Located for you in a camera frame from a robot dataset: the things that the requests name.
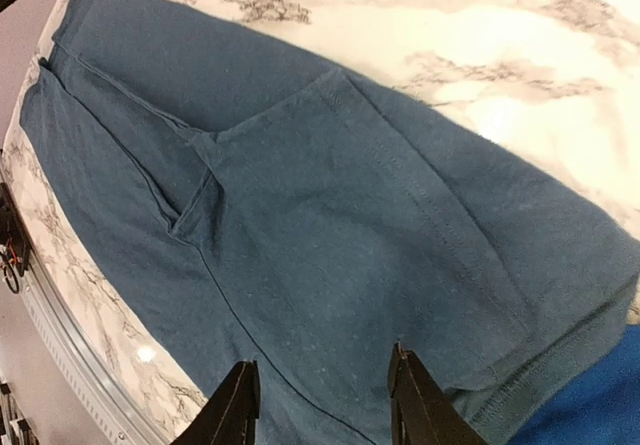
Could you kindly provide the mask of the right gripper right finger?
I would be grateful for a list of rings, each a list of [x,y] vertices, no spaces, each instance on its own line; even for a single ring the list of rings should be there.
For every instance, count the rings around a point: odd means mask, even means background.
[[[393,445],[486,445],[413,350],[394,344],[388,370]]]

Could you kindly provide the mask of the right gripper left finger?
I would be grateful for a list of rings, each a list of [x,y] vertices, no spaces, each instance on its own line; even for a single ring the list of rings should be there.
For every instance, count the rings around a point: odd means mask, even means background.
[[[239,361],[172,445],[254,445],[259,411],[257,362]]]

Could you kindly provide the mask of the blue pleated skirt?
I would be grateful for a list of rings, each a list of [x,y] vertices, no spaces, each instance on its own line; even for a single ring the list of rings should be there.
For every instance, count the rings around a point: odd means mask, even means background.
[[[639,327],[547,402],[510,440],[522,445],[639,442]]]

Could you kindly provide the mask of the grey-blue garment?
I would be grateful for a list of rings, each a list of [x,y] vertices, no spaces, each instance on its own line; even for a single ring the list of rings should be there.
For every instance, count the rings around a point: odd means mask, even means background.
[[[639,244],[355,71],[167,0],[69,0],[20,124],[73,230],[262,444],[386,444],[392,348],[504,444],[620,340]]]

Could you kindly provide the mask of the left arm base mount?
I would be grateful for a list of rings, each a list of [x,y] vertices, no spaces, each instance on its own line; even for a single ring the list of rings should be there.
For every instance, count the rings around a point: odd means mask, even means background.
[[[29,270],[31,241],[8,185],[1,183],[1,279],[13,294]]]

